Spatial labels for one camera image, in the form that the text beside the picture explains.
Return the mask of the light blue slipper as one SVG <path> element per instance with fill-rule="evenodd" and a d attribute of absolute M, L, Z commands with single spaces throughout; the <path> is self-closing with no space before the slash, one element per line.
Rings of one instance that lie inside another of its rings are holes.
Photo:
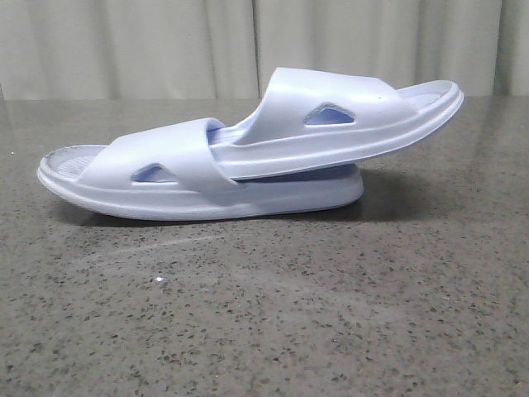
<path fill-rule="evenodd" d="M 422 140 L 463 100 L 450 80 L 395 89 L 372 77 L 277 68 L 257 109 L 209 132 L 209 146 L 233 179 L 344 165 Z"/>
<path fill-rule="evenodd" d="M 208 145 L 214 118 L 159 127 L 110 145 L 69 146 L 46 155 L 37 176 L 62 199 L 96 213 L 197 221 L 299 213 L 353 203 L 364 192 L 354 165 L 237 182 Z"/>

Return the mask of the grey-white pleated curtain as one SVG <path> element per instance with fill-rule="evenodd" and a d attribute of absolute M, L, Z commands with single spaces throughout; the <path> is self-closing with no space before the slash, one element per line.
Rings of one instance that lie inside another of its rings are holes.
<path fill-rule="evenodd" d="M 275 68 L 528 92 L 525 1 L 4 1 L 6 100 L 256 98 Z"/>

